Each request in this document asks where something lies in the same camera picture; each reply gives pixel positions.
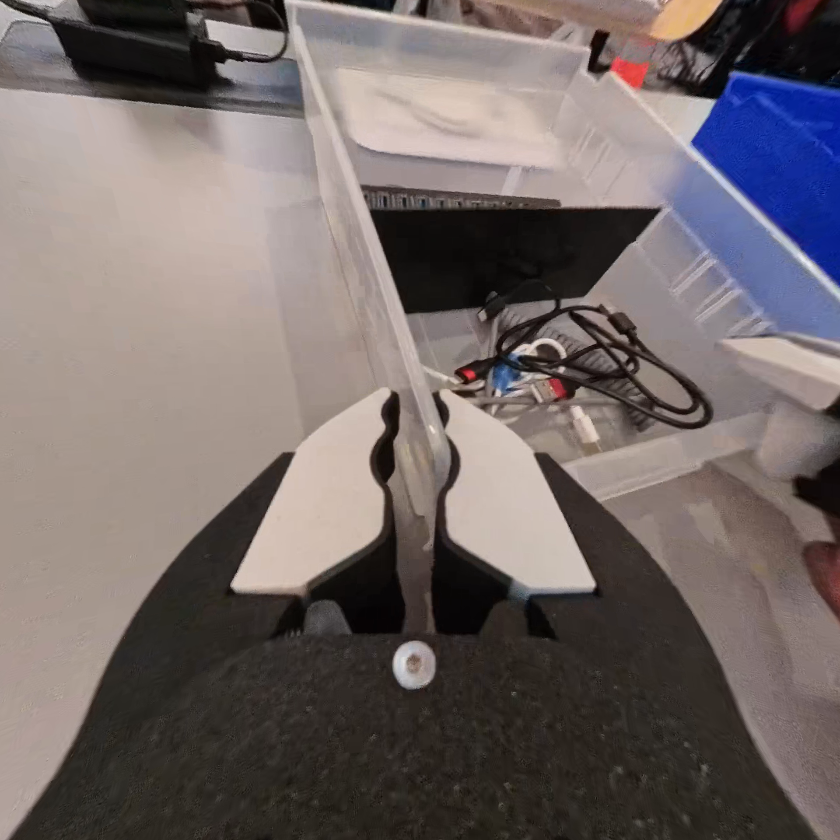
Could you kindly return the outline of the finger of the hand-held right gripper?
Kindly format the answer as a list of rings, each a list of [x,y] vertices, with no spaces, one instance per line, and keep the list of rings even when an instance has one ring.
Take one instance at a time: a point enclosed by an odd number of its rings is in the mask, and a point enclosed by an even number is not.
[[[758,446],[758,468],[766,476],[813,476],[838,456],[838,419],[794,403],[773,405]]]
[[[815,412],[836,412],[839,342],[801,333],[722,339],[718,346],[754,379]]]

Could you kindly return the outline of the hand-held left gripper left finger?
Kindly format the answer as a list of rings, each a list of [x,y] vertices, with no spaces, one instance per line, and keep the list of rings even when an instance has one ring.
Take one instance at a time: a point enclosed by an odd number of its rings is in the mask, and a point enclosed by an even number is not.
[[[344,611],[403,609],[388,486],[399,424],[399,395],[380,388],[290,454],[233,593],[332,600]]]

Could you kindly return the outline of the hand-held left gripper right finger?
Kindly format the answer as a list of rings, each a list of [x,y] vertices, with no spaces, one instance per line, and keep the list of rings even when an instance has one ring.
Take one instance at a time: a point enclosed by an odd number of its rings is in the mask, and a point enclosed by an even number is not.
[[[594,595],[595,577],[538,455],[466,398],[441,391],[436,403],[450,469],[437,499],[435,572],[523,602]]]

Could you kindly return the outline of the clear plastic bin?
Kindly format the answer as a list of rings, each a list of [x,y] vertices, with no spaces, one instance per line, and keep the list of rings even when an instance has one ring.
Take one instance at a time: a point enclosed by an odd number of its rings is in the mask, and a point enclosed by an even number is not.
[[[326,2],[289,2],[291,39],[304,116],[314,142],[322,204],[362,341],[379,386],[401,400],[395,458],[413,518],[414,548],[433,556],[438,499],[451,466],[439,388],[425,372],[434,328],[458,327],[478,340],[467,304],[409,316],[375,231],[365,190],[546,198],[563,209],[652,208],[653,221],[618,257],[596,269],[585,302],[615,305],[659,354],[710,397],[716,419],[693,431],[607,432],[615,446],[573,459],[560,431],[530,443],[564,463],[602,501],[686,476],[706,463],[760,445],[769,418],[767,385],[737,370],[725,340],[746,339],[783,323],[760,291],[760,275],[780,268],[782,290],[804,282],[794,333],[838,341],[838,291],[700,153],[675,133],[646,95],[608,74],[597,80],[585,54],[549,40],[427,22]],[[487,88],[532,112],[559,143],[546,168],[428,157],[375,116],[369,92],[386,79],[433,87]]]

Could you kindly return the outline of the blue plastic bin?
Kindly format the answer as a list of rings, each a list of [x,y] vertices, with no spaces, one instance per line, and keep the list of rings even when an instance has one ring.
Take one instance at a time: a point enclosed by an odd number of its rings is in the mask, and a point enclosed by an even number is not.
[[[839,281],[839,88],[735,71],[698,152]]]

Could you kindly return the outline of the person's right hand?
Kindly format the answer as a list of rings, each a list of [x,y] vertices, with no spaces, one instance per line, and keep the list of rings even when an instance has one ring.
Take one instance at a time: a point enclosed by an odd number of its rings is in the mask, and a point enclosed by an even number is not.
[[[803,562],[812,585],[830,612],[839,619],[839,545],[836,542],[809,542]]]

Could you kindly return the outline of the black divider of clear bin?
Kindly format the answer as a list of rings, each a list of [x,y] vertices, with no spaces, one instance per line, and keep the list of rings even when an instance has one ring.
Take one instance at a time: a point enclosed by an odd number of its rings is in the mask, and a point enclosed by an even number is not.
[[[654,221],[657,208],[372,211],[407,314],[582,298]]]

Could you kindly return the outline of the black multiport hub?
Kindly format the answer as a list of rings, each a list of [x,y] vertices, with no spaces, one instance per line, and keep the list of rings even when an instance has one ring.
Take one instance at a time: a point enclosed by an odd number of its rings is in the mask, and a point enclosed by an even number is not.
[[[552,199],[483,193],[425,191],[399,185],[362,185],[364,201],[372,211],[472,211],[561,209]]]

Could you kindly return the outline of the wooden laptop stand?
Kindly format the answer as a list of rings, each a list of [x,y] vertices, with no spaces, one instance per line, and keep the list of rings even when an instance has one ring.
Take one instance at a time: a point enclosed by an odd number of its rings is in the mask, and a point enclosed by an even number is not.
[[[366,152],[555,172],[572,154],[569,90],[596,36],[647,52],[721,2],[397,2],[371,56],[335,71],[343,127]]]

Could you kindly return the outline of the black charger with display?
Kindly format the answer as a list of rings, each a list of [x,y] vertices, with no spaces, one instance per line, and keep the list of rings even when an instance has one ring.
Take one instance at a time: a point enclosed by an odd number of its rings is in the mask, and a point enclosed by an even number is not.
[[[47,13],[66,57],[107,70],[205,89],[226,49],[183,1],[66,1]]]

